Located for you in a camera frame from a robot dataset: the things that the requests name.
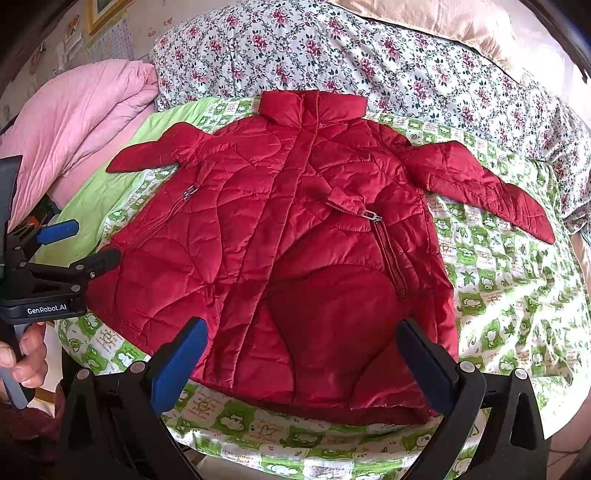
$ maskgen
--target pink comforter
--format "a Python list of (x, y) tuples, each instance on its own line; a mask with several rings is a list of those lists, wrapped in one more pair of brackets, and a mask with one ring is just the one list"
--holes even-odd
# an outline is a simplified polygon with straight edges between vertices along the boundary
[(47, 82), (0, 137), (0, 158), (23, 156), (8, 230), (47, 192), (67, 203), (154, 111), (156, 95), (154, 66), (141, 61), (84, 65)]

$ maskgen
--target screw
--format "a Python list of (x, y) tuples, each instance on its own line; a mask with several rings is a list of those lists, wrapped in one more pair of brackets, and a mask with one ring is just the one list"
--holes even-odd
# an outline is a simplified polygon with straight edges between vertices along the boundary
[(474, 364), (472, 362), (467, 362), (467, 361), (463, 361), (460, 364), (460, 368), (462, 369), (463, 372), (466, 372), (467, 374), (471, 374), (476, 370), (476, 367), (474, 366)]
[(520, 380), (527, 380), (527, 372), (522, 368), (515, 369), (515, 376)]
[(76, 377), (78, 378), (78, 380), (85, 380), (89, 376), (90, 376), (90, 370), (88, 370), (87, 368), (83, 368), (82, 370), (80, 370), (76, 374)]
[(144, 362), (134, 362), (129, 367), (133, 374), (140, 374), (144, 370), (146, 370), (146, 364)]

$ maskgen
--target red jacket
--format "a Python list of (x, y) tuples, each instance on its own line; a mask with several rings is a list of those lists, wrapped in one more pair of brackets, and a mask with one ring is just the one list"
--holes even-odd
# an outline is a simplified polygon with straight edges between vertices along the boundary
[(348, 424), (415, 423), (423, 396), (395, 346), (412, 316), (457, 358), (453, 288), (424, 190), (554, 242), (542, 207), (457, 142), (412, 147), (352, 95), (265, 92), (215, 135), (180, 123), (109, 172), (179, 171), (111, 246), (88, 305), (143, 351), (192, 316), (192, 378), (251, 404)]

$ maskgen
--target finger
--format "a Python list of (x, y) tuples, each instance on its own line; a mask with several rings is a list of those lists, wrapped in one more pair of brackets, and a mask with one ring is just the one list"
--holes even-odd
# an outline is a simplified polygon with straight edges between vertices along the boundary
[(37, 350), (34, 350), (30, 355), (27, 355), (25, 358), (23, 358), (12, 369), (12, 376), (14, 377), (14, 380), (21, 383), (32, 378), (33, 375), (41, 371), (43, 368), (43, 363), (45, 363), (46, 356), (47, 347), (45, 346), (45, 343), (42, 343)]
[(45, 383), (45, 377), (47, 375), (47, 370), (49, 369), (47, 362), (44, 361), (41, 369), (39, 371), (37, 371), (37, 373), (35, 375), (33, 375), (31, 378), (29, 378), (29, 380), (25, 380), (22, 383), (23, 387), (27, 387), (27, 388), (37, 388), (42, 386)]
[(45, 323), (34, 323), (23, 334), (19, 345), (23, 355), (30, 355), (37, 350), (45, 338)]
[(0, 342), (0, 368), (12, 368), (17, 364), (17, 356), (9, 345)]

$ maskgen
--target zippered pocket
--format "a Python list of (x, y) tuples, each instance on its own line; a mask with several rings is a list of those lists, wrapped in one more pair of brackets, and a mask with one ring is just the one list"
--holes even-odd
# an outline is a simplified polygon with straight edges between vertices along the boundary
[(149, 229), (146, 233), (144, 233), (137, 241), (134, 243), (134, 248), (140, 248), (144, 243), (146, 243), (156, 232), (158, 232), (166, 223), (174, 216), (176, 213), (183, 207), (183, 205), (191, 198), (191, 195), (199, 190), (199, 187), (196, 184), (191, 185), (187, 190), (183, 192), (183, 196), (179, 198), (167, 213), (167, 215), (160, 220), (156, 225), (154, 225), (151, 229)]
[(398, 265), (396, 253), (392, 247), (392, 242), (390, 241), (384, 219), (377, 213), (365, 209), (365, 207), (359, 201), (352, 200), (342, 190), (337, 188), (330, 192), (330, 195), (326, 200), (326, 204), (340, 212), (367, 218), (367, 220), (371, 222), (375, 238), (384, 258), (386, 272), (390, 277), (394, 288), (396, 289), (398, 297), (405, 299), (408, 295), (407, 285), (404, 277), (402, 276), (400, 266)]
[(386, 224), (384, 223), (384, 220), (382, 217), (376, 213), (370, 212), (369, 210), (366, 210), (362, 217), (371, 221), (376, 240), (378, 241), (379, 249), (382, 251), (382, 256), (384, 257), (384, 265), (386, 266), (388, 275), (392, 279), (392, 283), (394, 284), (394, 288), (396, 289), (398, 297), (405, 299), (407, 297), (406, 282), (404, 281), (400, 266), (398, 265), (396, 253), (392, 247), (392, 242), (390, 241), (390, 236), (386, 230)]

